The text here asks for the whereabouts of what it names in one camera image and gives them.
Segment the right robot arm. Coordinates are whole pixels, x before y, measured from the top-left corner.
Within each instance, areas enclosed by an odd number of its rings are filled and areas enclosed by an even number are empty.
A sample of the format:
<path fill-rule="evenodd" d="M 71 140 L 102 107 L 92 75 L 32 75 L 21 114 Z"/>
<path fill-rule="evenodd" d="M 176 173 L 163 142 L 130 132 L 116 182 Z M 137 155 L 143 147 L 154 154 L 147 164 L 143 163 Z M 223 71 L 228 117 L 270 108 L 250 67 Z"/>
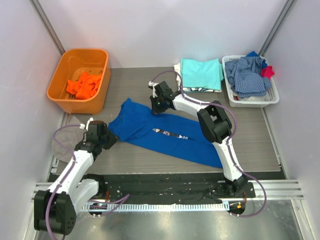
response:
<path fill-rule="evenodd" d="M 232 144 L 232 123 L 226 114 L 226 107 L 220 102 L 212 103 L 190 98 L 179 91 L 172 91 L 165 81 L 154 83 L 152 89 L 151 109 L 154 114 L 168 109 L 183 111 L 198 118 L 205 139 L 212 143 L 223 168 L 226 193 L 233 198 L 243 193 L 248 179 L 240 167 Z"/>

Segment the blue t shirt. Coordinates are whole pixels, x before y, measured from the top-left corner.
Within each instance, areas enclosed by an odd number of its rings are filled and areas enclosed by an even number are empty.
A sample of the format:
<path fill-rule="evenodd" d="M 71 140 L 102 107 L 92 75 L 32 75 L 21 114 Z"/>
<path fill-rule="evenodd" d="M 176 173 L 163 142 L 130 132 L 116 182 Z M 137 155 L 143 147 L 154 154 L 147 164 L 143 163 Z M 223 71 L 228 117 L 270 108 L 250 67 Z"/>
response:
<path fill-rule="evenodd" d="M 128 98 L 108 128 L 122 142 L 197 164 L 222 167 L 215 147 L 205 139 L 195 120 L 152 114 L 149 107 Z"/>

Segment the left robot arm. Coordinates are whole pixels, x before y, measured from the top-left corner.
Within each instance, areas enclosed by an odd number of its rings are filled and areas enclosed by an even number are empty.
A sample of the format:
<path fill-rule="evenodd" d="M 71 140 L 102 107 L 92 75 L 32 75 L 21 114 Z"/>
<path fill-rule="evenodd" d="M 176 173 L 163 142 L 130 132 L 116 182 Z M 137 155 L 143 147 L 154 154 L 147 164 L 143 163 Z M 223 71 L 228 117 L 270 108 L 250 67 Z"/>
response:
<path fill-rule="evenodd" d="M 34 229 L 51 236 L 67 236 L 73 230 L 77 214 L 91 199 L 102 199 L 107 184 L 102 175 L 86 174 L 102 150 L 110 149 L 118 140 L 105 122 L 93 120 L 79 125 L 85 129 L 74 149 L 67 148 L 71 160 L 47 190 L 39 190 L 33 200 Z"/>

